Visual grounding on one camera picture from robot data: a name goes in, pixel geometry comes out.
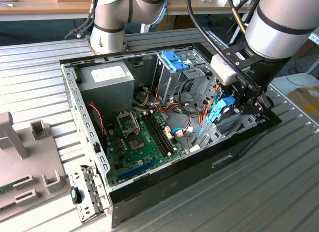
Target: yellow wire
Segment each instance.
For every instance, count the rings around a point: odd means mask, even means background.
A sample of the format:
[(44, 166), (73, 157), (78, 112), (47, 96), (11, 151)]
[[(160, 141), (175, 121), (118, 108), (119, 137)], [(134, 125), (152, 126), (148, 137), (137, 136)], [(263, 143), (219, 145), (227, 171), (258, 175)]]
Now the yellow wire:
[(145, 106), (146, 105), (146, 103), (148, 102), (149, 94), (150, 94), (150, 92), (147, 92), (144, 102), (142, 104), (140, 104), (139, 106)]

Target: cardboard box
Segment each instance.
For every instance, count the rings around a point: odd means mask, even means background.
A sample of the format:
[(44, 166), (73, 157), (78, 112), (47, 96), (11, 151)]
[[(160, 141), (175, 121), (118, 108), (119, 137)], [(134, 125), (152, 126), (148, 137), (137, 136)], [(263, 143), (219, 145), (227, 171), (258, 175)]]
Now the cardboard box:
[(319, 123), (319, 86), (298, 88), (288, 98)]

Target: wooden table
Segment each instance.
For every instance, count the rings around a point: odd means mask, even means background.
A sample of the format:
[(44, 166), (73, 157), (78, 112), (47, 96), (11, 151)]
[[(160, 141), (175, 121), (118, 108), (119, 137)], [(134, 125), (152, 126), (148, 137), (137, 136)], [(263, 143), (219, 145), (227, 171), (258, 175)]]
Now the wooden table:
[[(52, 20), (86, 18), (90, 8), (89, 2), (57, 2), (56, 0), (21, 0), (15, 2), (14, 8), (0, 5), (0, 21)], [(192, 0), (195, 14), (231, 13), (229, 4), (220, 7), (217, 1), (201, 2)], [(251, 6), (243, 6), (246, 13)], [(186, 0), (168, 0), (168, 15), (186, 15)]]

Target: green circuit board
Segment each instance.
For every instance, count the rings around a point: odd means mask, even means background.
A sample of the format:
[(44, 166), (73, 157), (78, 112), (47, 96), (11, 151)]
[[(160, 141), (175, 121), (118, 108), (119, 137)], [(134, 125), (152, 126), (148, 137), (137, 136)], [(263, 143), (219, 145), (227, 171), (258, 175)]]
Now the green circuit board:
[(13, 182), (11, 182), (11, 183), (9, 183), (9, 184), (0, 186), (0, 194), (3, 194), (3, 193), (8, 192), (8, 191), (12, 191), (12, 190), (14, 189), (13, 186), (14, 186), (15, 184), (20, 183), (20, 182), (22, 182), (22, 181), (25, 181), (25, 180), (27, 180), (27, 179), (29, 179), (29, 177), (23, 177), (23, 178), (21, 178), (21, 179), (19, 179), (19, 180), (13, 181)]
[[(166, 123), (161, 113), (157, 111), (151, 116), (158, 122), (165, 134)], [(171, 155), (163, 155), (142, 117), (138, 116), (137, 121), (141, 129), (140, 133), (138, 135), (131, 133), (126, 138), (123, 137), (117, 121), (109, 124), (113, 128), (113, 134), (108, 135), (107, 141), (108, 148), (110, 148), (107, 159), (111, 166), (107, 178), (111, 186), (141, 175), (185, 154), (181, 143), (173, 140), (174, 142), (169, 142), (174, 152)]]

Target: slotted aluminum surface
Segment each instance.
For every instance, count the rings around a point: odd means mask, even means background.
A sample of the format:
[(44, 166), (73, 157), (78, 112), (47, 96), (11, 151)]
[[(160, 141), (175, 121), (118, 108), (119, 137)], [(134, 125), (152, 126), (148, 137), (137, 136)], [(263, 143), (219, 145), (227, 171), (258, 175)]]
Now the slotted aluminum surface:
[[(128, 35), (131, 48), (201, 42), (195, 29)], [(92, 55), (85, 40), (0, 47), (0, 112), (14, 128), (42, 118), (52, 126), (65, 173), (86, 158), (68, 109), (60, 59)], [(117, 232), (318, 231), (319, 133), (270, 88), (283, 123), (244, 158), (115, 228)], [(106, 231), (104, 215), (81, 225), (69, 194), (0, 224), (0, 231)]]

